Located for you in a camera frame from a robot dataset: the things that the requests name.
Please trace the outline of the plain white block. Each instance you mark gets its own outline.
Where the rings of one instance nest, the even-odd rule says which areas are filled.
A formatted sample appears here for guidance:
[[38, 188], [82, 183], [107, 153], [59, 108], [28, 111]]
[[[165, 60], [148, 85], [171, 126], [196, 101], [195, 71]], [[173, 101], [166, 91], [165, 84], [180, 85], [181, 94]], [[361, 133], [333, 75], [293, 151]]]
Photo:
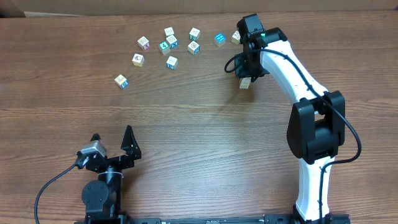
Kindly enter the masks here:
[[167, 68], [175, 70], [177, 68], [177, 65], [178, 65], [178, 59], [173, 56], [169, 56], [166, 61]]

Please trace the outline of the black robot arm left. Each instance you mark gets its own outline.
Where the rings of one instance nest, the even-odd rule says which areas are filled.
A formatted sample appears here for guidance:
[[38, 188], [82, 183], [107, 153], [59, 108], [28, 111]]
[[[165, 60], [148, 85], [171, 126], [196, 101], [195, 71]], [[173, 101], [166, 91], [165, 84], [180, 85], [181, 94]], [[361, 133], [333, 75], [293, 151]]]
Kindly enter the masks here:
[[85, 223], [132, 222], [128, 212], [122, 211], [123, 170], [134, 167], [134, 161], [141, 158], [141, 150], [130, 125], [126, 127], [121, 149], [125, 151], [123, 155], [108, 157], [99, 134], [94, 134], [78, 151], [78, 168], [86, 168], [98, 175], [96, 180], [84, 186], [81, 193]]

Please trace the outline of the white block far right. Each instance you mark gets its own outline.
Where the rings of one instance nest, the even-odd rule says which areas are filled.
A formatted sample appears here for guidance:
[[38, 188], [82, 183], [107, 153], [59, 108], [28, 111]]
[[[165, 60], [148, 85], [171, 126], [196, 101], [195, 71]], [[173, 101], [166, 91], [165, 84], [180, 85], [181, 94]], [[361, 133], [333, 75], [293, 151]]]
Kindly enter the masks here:
[[240, 38], [241, 38], [241, 36], [240, 36], [239, 32], [235, 31], [234, 34], [231, 37], [231, 41], [232, 41], [232, 43], [234, 43], [236, 45], [239, 45], [240, 44]]

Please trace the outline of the blue top block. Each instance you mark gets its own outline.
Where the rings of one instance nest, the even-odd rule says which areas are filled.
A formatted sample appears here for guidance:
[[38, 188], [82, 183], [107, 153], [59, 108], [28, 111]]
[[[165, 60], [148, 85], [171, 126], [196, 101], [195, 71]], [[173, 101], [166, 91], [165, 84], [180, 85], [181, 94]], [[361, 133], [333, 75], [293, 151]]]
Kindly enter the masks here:
[[215, 35], [214, 42], [218, 47], [221, 47], [222, 45], [225, 44], [226, 42], [226, 37], [223, 35], [223, 33], [219, 33]]

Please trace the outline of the white block green side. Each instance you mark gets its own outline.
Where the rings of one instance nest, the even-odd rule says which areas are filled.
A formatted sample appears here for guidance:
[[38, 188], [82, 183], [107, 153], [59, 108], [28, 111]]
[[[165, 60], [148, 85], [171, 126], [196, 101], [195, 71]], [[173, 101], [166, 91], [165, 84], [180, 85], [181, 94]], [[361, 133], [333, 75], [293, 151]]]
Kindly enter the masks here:
[[189, 38], [197, 42], [199, 37], [200, 37], [200, 30], [193, 27], [189, 32]]

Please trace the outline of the white block blue side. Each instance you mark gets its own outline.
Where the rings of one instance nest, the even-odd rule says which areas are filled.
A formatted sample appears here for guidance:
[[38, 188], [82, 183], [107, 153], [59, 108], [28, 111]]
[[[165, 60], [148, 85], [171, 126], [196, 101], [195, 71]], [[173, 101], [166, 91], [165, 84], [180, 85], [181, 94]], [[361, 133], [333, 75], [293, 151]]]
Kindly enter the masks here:
[[129, 81], [122, 74], [118, 75], [114, 81], [121, 89], [125, 89], [129, 85]]

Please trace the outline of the white block animal top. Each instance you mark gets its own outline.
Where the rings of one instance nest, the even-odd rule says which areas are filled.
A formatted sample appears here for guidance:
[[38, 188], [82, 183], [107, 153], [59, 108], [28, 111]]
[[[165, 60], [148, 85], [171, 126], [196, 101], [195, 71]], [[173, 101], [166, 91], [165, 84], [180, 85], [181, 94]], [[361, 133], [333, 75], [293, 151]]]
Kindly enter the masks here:
[[200, 45], [199, 45], [197, 42], [195, 42], [195, 41], [193, 40], [193, 41], [191, 41], [191, 42], [188, 44], [188, 51], [189, 51], [191, 54], [196, 55], [196, 54], [199, 53], [199, 51], [200, 51]]

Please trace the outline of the white block blue X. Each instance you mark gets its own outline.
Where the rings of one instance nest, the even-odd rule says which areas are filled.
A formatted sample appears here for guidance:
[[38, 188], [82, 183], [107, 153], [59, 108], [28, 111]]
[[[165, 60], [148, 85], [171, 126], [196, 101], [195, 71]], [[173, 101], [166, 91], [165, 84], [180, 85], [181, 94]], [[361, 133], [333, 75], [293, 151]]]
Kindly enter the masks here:
[[169, 43], [171, 49], [174, 49], [178, 46], [178, 40], [174, 35], [168, 36], [166, 40]]

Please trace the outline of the white block yellow side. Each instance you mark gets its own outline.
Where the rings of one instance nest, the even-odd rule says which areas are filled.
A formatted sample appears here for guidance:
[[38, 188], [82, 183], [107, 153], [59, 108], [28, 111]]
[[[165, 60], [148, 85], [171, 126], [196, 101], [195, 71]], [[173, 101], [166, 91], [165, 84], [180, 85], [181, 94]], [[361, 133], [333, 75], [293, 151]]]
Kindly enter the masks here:
[[137, 67], [142, 67], [144, 64], [144, 56], [141, 54], [134, 54], [132, 57], [132, 64]]

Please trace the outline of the white block top back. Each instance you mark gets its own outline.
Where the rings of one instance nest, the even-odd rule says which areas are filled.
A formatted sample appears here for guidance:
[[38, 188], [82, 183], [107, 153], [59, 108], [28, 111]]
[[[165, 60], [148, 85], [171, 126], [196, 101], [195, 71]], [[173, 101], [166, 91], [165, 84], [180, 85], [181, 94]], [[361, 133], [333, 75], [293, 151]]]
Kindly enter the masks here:
[[165, 28], [165, 29], [164, 29], [164, 32], [165, 32], [165, 36], [166, 36], [166, 37], [171, 36], [171, 35], [174, 35], [174, 30], [173, 30], [172, 27]]

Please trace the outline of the green number 4 block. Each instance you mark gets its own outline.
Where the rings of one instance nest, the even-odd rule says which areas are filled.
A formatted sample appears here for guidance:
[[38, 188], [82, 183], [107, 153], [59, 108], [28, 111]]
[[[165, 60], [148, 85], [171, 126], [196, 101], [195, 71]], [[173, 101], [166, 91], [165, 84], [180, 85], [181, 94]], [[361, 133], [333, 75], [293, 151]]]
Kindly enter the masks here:
[[159, 50], [163, 55], [166, 55], [170, 52], [170, 45], [167, 41], [163, 41], [159, 44]]

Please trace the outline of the white block red side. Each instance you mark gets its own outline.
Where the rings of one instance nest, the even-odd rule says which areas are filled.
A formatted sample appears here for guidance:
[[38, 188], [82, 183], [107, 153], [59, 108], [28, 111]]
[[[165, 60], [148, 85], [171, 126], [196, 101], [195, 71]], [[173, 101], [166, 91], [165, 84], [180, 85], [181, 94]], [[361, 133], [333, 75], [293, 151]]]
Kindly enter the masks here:
[[147, 50], [150, 47], [150, 42], [145, 36], [138, 39], [137, 43], [142, 50]]

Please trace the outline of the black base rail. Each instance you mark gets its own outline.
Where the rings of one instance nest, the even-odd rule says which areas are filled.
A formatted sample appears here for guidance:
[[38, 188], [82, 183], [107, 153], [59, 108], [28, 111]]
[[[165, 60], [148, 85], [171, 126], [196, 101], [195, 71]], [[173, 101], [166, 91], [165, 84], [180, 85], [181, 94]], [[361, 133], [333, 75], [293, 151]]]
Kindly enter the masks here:
[[105, 221], [93, 221], [91, 218], [85, 218], [84, 221], [75, 222], [75, 224], [84, 223], [130, 223], [130, 224], [289, 224], [300, 223], [298, 218], [292, 215], [264, 215], [262, 217], [236, 217], [236, 218], [193, 218], [193, 219], [174, 219], [161, 220], [160, 218], [131, 218], [119, 217]]

